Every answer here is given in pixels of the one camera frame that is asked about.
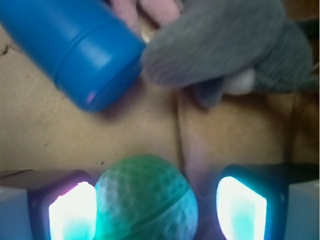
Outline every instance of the cardboard surface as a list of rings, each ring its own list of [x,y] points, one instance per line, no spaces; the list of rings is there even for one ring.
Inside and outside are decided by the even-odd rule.
[[[0,28],[0,169],[104,170],[153,154],[179,167],[176,96],[140,79],[102,113],[77,109]]]

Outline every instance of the blue plastic bottle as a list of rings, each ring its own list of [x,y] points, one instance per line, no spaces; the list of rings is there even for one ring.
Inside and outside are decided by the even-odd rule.
[[[0,23],[84,111],[107,107],[141,72],[144,43],[102,0],[0,0]]]

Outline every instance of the led light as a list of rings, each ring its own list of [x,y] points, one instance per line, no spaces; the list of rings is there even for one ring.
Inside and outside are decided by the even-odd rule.
[[[49,206],[51,240],[92,240],[96,219],[96,189],[81,182]]]
[[[221,179],[216,193],[220,228],[227,240],[263,240],[267,200],[231,176]]]

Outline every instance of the dimpled ball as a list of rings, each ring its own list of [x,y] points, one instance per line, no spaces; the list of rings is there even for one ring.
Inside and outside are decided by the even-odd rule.
[[[96,240],[191,240],[195,195],[177,168],[152,155],[125,158],[97,181]]]

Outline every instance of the gray plush toy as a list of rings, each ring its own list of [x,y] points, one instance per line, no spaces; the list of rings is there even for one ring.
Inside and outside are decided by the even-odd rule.
[[[311,46],[281,0],[189,0],[147,45],[142,63],[157,85],[194,85],[204,107],[223,94],[319,89]]]

